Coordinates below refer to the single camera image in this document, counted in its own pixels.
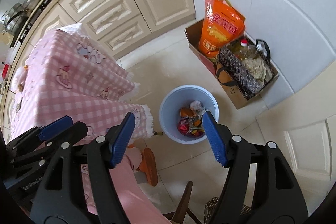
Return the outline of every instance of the orange plastic package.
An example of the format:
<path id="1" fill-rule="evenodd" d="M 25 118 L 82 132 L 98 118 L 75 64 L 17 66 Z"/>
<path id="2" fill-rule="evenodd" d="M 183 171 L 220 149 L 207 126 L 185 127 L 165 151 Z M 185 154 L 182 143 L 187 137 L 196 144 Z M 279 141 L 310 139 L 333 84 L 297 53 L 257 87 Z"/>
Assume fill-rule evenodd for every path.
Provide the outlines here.
<path id="1" fill-rule="evenodd" d="M 206 0 L 199 50 L 216 62 L 219 49 L 244 32 L 244 20 L 228 0 Z"/>

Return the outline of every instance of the blue gripper pad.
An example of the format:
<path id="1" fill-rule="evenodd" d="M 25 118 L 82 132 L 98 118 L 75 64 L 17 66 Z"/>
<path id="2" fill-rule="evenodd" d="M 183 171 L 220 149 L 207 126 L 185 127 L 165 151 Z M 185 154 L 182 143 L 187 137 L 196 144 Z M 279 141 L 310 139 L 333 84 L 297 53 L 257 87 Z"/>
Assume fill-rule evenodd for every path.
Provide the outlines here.
<path id="1" fill-rule="evenodd" d="M 125 116 L 124 120 L 120 124 L 119 128 L 117 129 L 117 138 L 115 142 L 112 144 L 110 148 L 111 152 L 111 160 L 110 165 L 112 168 L 115 168 L 118 163 L 121 162 L 126 148 L 128 146 L 128 142 L 131 139 L 135 128 L 135 117 L 134 114 L 128 112 Z"/>
<path id="2" fill-rule="evenodd" d="M 226 157 L 225 144 L 222 141 L 221 136 L 217 130 L 217 122 L 212 116 L 210 111 L 207 111 L 203 115 L 203 128 L 208 137 L 212 152 L 216 160 L 222 165 L 226 166 L 228 160 Z"/>
<path id="3" fill-rule="evenodd" d="M 72 126 L 72 124 L 73 121 L 71 117 L 63 116 L 62 118 L 42 128 L 41 133 L 39 134 L 39 139 L 41 141 L 48 141 L 57 136 L 59 133 L 62 133 L 65 129 L 68 129 Z"/>

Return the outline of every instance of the person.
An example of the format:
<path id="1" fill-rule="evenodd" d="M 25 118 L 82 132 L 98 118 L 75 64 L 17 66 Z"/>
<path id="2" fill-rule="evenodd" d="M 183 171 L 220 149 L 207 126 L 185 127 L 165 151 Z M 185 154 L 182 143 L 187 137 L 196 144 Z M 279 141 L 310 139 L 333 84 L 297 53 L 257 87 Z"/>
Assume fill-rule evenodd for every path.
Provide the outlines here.
<path id="1" fill-rule="evenodd" d="M 158 173 L 155 157 L 149 148 L 143 152 L 130 145 L 124 154 L 122 161 L 114 169 L 110 169 L 110 175 L 117 192 L 120 203 L 131 224 L 171 224 L 162 213 L 151 203 L 137 184 L 134 171 L 144 172 L 149 185 L 158 184 Z M 83 185 L 87 183 L 88 174 L 83 173 Z M 86 201 L 90 213 L 98 214 L 92 194 Z"/>

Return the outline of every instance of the pink gingham tablecloth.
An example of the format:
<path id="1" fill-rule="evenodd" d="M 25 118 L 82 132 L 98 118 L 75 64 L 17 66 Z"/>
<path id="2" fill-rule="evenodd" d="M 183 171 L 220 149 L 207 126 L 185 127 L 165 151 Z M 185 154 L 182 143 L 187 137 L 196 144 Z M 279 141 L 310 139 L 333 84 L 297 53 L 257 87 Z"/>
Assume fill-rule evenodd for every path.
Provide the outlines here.
<path id="1" fill-rule="evenodd" d="M 25 64 L 28 73 L 23 91 L 15 96 L 12 139 L 68 115 L 74 123 L 88 126 L 88 136 L 78 143 L 86 144 L 120 124 L 129 111 L 136 119 L 131 142 L 152 136 L 147 105 L 124 102 L 139 84 L 89 37 L 52 30 L 38 41 Z"/>

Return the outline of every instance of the pink pants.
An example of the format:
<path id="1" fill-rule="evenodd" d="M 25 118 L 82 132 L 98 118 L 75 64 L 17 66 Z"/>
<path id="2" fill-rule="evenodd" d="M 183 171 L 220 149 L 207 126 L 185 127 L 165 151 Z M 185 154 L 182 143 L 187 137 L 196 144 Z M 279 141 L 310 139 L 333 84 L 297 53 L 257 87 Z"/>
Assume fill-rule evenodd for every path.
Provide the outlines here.
<path id="1" fill-rule="evenodd" d="M 138 148 L 127 148 L 121 163 L 115 169 L 110 169 L 110 175 L 121 205 L 131 224 L 171 224 L 150 202 L 137 184 L 133 171 L 139 167 L 141 160 L 142 155 Z M 82 167 L 82 173 L 88 210 L 97 215 L 87 166 Z"/>

